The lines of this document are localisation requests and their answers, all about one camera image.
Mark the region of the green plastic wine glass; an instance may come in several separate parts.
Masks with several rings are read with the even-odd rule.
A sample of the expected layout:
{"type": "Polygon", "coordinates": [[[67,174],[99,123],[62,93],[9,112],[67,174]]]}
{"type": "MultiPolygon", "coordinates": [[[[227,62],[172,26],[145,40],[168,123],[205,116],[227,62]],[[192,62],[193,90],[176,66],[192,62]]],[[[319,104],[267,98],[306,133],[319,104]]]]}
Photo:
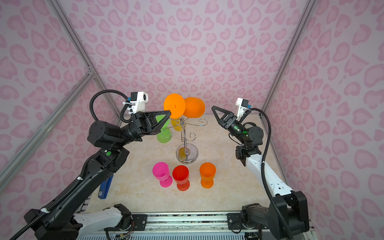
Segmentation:
{"type": "Polygon", "coordinates": [[[162,126],[161,132],[157,134],[157,140],[162,144],[168,143],[173,136],[169,128],[169,124],[170,124],[170,119],[168,119],[166,123],[162,126]]]}

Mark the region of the yellow plastic wine glass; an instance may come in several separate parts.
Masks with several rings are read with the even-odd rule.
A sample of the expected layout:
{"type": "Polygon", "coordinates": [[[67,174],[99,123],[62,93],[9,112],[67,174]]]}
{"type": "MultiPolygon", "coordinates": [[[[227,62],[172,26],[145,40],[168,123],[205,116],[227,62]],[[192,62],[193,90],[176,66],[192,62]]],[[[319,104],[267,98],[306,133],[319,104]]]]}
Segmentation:
{"type": "Polygon", "coordinates": [[[171,119],[171,124],[175,131],[181,132],[183,129],[183,118],[171,119]]]}

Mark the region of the orange wine glass front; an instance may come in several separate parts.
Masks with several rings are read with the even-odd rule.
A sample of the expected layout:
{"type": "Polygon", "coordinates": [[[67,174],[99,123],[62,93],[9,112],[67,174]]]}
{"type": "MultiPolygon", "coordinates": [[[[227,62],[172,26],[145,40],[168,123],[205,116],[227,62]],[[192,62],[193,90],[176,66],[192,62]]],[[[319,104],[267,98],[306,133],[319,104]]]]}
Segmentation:
{"type": "Polygon", "coordinates": [[[183,98],[179,94],[171,94],[164,101],[164,110],[171,112],[171,119],[178,119],[182,116],[199,118],[205,113],[206,106],[200,98],[183,98]]]}

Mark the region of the orange wine glass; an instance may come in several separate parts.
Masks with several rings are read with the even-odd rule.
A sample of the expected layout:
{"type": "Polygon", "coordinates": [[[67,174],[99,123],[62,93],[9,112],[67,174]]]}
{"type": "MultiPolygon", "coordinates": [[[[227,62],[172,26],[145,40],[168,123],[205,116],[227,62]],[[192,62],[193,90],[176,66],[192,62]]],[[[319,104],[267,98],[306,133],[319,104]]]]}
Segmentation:
{"type": "Polygon", "coordinates": [[[200,98],[183,98],[179,94],[171,94],[164,101],[164,110],[171,112],[171,119],[178,119],[182,116],[199,118],[205,113],[206,106],[200,98]]]}
{"type": "Polygon", "coordinates": [[[203,163],[200,167],[201,185],[205,189],[210,189],[214,185],[216,166],[212,163],[203,163]]]}

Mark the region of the pink plastic wine glass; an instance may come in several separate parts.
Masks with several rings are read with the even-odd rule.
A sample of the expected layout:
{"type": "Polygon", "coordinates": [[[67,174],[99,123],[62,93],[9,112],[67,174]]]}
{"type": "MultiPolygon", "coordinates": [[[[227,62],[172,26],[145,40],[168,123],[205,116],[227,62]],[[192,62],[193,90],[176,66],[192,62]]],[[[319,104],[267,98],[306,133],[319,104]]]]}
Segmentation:
{"type": "Polygon", "coordinates": [[[173,183],[173,178],[170,175],[169,165],[165,162],[156,163],[152,169],[154,177],[159,181],[161,187],[168,188],[173,183]]]}

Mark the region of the red plastic wine glass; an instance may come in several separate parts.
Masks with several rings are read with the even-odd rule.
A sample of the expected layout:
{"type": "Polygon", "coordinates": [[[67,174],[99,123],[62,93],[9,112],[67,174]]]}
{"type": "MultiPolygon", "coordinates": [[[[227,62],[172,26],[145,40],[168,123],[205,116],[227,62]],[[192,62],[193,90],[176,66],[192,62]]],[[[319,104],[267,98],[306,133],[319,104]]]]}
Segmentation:
{"type": "Polygon", "coordinates": [[[174,181],[177,183],[177,188],[184,192],[189,189],[189,169],[186,166],[177,166],[172,172],[174,181]]]}

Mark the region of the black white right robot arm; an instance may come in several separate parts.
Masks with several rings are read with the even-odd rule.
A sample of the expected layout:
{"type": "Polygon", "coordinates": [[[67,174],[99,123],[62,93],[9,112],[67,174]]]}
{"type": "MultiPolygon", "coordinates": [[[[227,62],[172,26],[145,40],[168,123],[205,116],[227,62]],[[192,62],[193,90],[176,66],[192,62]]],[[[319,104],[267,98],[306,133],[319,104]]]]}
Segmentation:
{"type": "Polygon", "coordinates": [[[295,236],[310,229],[308,201],[304,193],[294,191],[285,184],[266,161],[271,137],[264,141],[264,131],[255,123],[245,122],[245,118],[254,111],[245,111],[238,118],[231,111],[217,106],[212,107],[218,124],[239,141],[236,158],[250,170],[263,185],[270,200],[268,207],[250,204],[242,207],[239,230],[267,227],[277,240],[292,240],[295,236]]]}

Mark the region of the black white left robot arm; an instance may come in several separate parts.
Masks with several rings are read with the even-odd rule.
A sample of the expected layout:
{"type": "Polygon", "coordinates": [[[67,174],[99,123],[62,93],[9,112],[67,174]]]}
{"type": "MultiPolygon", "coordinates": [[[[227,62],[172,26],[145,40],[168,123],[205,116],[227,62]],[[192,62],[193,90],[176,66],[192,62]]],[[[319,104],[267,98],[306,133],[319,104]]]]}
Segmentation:
{"type": "Polygon", "coordinates": [[[39,240],[75,240],[86,225],[75,219],[75,212],[88,196],[126,162],[130,152],[125,146],[140,142],[144,136],[156,135],[170,118],[170,111],[137,112],[120,128],[95,120],[87,140],[99,150],[83,164],[80,174],[51,202],[41,209],[29,210],[26,225],[12,236],[16,240],[32,229],[39,240]]]}

